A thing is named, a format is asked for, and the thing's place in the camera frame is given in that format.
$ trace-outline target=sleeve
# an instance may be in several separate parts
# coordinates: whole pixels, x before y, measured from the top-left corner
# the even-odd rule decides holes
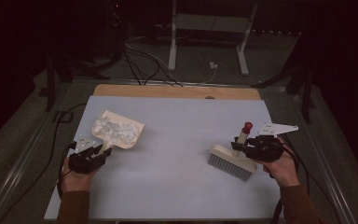
[[[87,224],[89,219],[90,193],[71,191],[62,195],[58,224]]]
[[[304,186],[281,188],[281,202],[286,223],[325,224],[315,213]]]

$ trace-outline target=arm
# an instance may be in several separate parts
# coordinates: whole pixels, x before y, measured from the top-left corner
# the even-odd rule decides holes
[[[82,175],[71,172],[69,158],[64,161],[62,173],[62,201],[57,217],[58,224],[86,224],[89,219],[91,180],[98,170]]]
[[[281,158],[274,162],[256,162],[262,164],[263,170],[277,181],[281,190],[283,215],[287,223],[325,223],[313,210],[306,188],[298,180],[295,162],[289,153],[284,151]]]

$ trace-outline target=white table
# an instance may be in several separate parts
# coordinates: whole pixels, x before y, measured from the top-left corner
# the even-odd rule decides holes
[[[210,147],[230,147],[245,121],[254,124],[251,137],[270,122],[263,101],[91,96],[76,136],[98,141],[91,126],[105,109],[142,122],[145,129],[134,148],[115,149],[94,177],[90,219],[272,217],[279,188],[260,166],[245,182],[207,163]],[[55,190],[45,219],[55,219],[59,206]]]

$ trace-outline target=brush handle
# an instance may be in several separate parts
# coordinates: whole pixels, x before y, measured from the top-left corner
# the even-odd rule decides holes
[[[246,122],[240,132],[240,136],[238,137],[237,143],[245,144],[246,139],[248,139],[248,135],[251,132],[252,128],[253,128],[253,124],[251,122]],[[240,152],[237,150],[232,150],[231,155],[233,157],[238,157],[240,155]]]

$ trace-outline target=hand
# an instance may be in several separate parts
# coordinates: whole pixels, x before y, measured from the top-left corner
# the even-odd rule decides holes
[[[293,152],[287,145],[283,145],[289,151]],[[263,170],[275,178],[279,187],[291,187],[298,186],[300,182],[298,180],[295,162],[293,158],[286,151],[283,152],[281,157],[277,161],[265,162],[255,161],[263,165]]]
[[[62,192],[90,191],[91,180],[95,174],[97,174],[98,170],[95,170],[87,175],[79,174],[68,168],[68,162],[69,158],[65,158],[62,170]]]

